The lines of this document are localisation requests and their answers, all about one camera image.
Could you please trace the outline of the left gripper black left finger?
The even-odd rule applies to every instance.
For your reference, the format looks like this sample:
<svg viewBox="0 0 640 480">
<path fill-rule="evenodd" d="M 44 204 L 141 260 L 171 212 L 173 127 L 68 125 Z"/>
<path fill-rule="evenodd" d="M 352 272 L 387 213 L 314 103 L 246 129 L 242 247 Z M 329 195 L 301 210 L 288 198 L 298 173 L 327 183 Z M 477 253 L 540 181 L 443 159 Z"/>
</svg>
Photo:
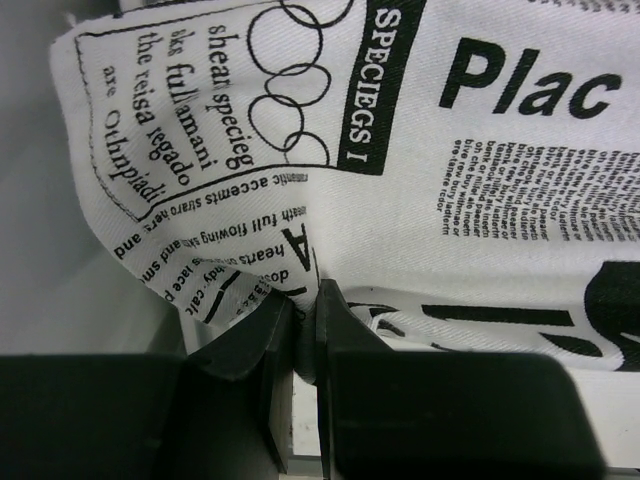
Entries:
<svg viewBox="0 0 640 480">
<path fill-rule="evenodd" d="M 1 360 L 5 479 L 276 479 L 287 468 L 292 303 L 268 296 L 187 357 Z"/>
</svg>

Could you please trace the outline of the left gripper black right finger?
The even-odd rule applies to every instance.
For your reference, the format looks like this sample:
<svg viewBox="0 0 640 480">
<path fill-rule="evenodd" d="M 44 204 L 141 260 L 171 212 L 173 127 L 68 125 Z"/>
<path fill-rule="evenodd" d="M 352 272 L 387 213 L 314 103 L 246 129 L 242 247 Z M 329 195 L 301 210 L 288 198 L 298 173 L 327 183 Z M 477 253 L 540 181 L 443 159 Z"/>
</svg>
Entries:
<svg viewBox="0 0 640 480">
<path fill-rule="evenodd" d="M 550 357 L 396 351 L 325 280 L 316 386 L 327 479 L 601 479 L 576 387 Z"/>
</svg>

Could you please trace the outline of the newspaper print trousers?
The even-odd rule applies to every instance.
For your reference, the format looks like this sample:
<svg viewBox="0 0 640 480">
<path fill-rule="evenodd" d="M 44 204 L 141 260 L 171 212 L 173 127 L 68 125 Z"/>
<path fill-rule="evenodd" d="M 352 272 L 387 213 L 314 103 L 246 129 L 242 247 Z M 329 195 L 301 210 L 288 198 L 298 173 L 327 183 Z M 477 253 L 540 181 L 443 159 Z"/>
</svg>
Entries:
<svg viewBox="0 0 640 480">
<path fill-rule="evenodd" d="M 176 3 L 50 65 L 90 228 L 213 332 L 331 279 L 381 336 L 638 370 L 637 2 Z"/>
</svg>

